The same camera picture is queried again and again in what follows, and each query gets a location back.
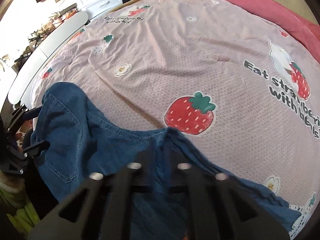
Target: pink bed sheet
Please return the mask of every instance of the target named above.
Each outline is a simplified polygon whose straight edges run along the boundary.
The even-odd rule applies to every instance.
[[[320,63],[320,26],[302,18],[273,0],[227,0],[244,10],[273,22],[303,44]]]

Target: strawberry print bedsheet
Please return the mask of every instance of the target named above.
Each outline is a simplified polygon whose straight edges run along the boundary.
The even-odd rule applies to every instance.
[[[180,130],[211,162],[299,210],[293,238],[319,202],[319,78],[302,44],[228,1],[141,0],[76,34],[32,100],[73,82],[119,127]]]

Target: metal bolt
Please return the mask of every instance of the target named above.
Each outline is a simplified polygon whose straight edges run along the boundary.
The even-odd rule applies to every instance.
[[[228,179],[229,178],[229,175],[226,174],[226,173],[218,173],[216,174],[216,179],[217,180],[225,180],[225,179]]]
[[[127,167],[132,170],[138,170],[141,168],[141,163],[128,163]]]
[[[90,179],[94,179],[94,180],[102,180],[103,179],[103,174],[98,173],[98,172],[93,172],[89,175]]]
[[[188,170],[190,168],[191,168],[191,164],[189,164],[189,163],[179,163],[178,164],[179,170]]]

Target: cabinet handle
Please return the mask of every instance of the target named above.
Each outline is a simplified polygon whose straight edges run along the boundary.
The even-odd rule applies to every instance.
[[[110,3],[110,1],[108,1],[108,2],[105,3],[105,4],[100,5],[99,7],[105,6],[105,5],[107,5],[108,3]]]

